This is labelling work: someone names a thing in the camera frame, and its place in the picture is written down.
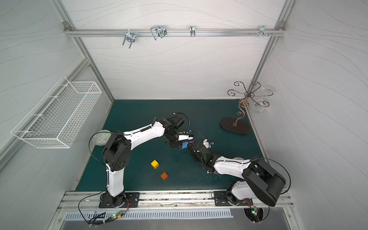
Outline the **blue lego brick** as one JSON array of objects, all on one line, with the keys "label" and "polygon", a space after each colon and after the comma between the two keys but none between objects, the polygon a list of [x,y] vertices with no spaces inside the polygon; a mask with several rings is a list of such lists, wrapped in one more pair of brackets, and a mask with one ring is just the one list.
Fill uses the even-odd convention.
[{"label": "blue lego brick", "polygon": [[188,141],[182,142],[181,143],[181,146],[180,146],[180,149],[186,149],[186,148],[188,148],[188,145],[189,145],[189,142]]}]

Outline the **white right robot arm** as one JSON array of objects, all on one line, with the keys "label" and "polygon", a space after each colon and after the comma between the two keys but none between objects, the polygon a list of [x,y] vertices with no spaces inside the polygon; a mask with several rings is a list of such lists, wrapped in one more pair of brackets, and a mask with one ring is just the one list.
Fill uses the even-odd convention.
[{"label": "white right robot arm", "polygon": [[263,204],[274,207],[286,185],[286,179],[276,171],[266,159],[230,159],[210,153],[212,143],[191,142],[188,150],[202,168],[210,174],[230,175],[240,179],[231,184],[225,192],[225,200],[230,205],[238,205],[242,200],[258,198]]}]

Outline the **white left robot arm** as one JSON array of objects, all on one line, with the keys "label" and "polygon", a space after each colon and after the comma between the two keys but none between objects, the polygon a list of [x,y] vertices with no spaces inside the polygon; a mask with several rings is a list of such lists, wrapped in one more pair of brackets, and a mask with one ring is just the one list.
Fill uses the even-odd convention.
[{"label": "white left robot arm", "polygon": [[124,195],[124,170],[129,163],[131,151],[137,146],[155,138],[166,137],[171,148],[187,148],[194,135],[189,128],[185,132],[178,131],[183,123],[181,114],[177,113],[169,118],[155,118],[151,124],[132,131],[113,133],[102,152],[107,170],[106,193],[111,198]]}]

